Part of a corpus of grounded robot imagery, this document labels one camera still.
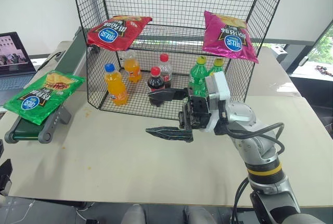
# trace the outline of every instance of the orange liquid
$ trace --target orange liquid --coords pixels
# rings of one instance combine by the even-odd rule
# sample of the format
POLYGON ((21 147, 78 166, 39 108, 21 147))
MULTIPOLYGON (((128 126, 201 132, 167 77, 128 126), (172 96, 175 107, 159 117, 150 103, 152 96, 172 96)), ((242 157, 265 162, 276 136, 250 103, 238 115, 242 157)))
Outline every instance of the orange liquid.
POLYGON ((126 91, 126 86, 121 80, 121 74, 116 71, 107 73, 104 76, 105 82, 108 84, 108 91, 114 104, 117 106, 126 104, 129 94, 126 91))
POLYGON ((127 59, 124 61, 124 69, 129 73, 130 82, 138 82, 141 80, 141 70, 139 62, 135 58, 127 59))

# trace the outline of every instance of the red bottle cap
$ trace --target red bottle cap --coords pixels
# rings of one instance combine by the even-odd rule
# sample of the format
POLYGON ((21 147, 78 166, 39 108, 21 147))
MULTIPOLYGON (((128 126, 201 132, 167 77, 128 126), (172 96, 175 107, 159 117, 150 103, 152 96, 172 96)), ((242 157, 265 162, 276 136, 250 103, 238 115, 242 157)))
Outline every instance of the red bottle cap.
POLYGON ((159 76, 159 75, 161 74, 161 70, 160 70, 159 67, 154 66, 154 67, 151 68, 150 73, 151 73, 153 76, 156 76, 156 77, 157 77, 157 76, 159 76))
POLYGON ((160 60, 161 61, 169 61, 169 56, 166 53, 163 53, 160 55, 160 60))

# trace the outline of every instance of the laptop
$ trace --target laptop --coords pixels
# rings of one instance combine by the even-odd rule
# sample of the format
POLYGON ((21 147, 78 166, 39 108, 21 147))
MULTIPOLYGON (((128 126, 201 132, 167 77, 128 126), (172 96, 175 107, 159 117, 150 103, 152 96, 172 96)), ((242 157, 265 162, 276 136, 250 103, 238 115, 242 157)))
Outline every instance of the laptop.
POLYGON ((0 34, 0 106, 20 92, 35 74, 18 34, 0 34))

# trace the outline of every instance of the wire mesh shelf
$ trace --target wire mesh shelf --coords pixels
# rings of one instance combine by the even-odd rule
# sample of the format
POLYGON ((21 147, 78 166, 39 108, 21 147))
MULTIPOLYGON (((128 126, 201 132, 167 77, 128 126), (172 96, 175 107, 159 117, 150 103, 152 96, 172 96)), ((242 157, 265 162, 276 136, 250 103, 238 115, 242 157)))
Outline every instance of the wire mesh shelf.
MULTIPOLYGON (((166 102, 157 108, 149 103, 146 84, 149 71, 161 53, 168 53, 173 66, 173 88, 187 87, 188 74, 198 55, 207 57, 210 69, 216 56, 202 51, 203 12, 245 20, 253 47, 259 54, 280 0, 75 0, 85 37, 89 29, 116 15, 150 16, 153 21, 131 45, 137 51, 143 78, 138 84, 128 82, 123 60, 117 52, 87 48, 88 102, 94 107, 126 114, 177 119, 182 101, 166 102), (104 64, 114 63, 123 74, 130 93, 128 104, 114 106, 104 83, 104 64)), ((232 100, 244 101, 254 63, 224 59, 224 70, 232 100)))

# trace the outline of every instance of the green soda bottle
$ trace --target green soda bottle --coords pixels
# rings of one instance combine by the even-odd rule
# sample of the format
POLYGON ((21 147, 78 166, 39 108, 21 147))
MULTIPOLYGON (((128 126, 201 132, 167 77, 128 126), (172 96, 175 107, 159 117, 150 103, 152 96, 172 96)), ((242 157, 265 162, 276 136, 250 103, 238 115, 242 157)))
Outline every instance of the green soda bottle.
POLYGON ((206 58, 204 56, 199 56, 197 64, 191 68, 188 87, 192 88, 193 95, 206 97, 206 83, 204 78, 207 76, 207 69, 205 64, 206 58))
POLYGON ((211 70, 208 71, 208 74, 210 76, 212 76, 216 72, 224 71, 223 67, 222 67, 223 64, 224 64, 224 61, 222 58, 215 59, 214 66, 211 68, 211 70))

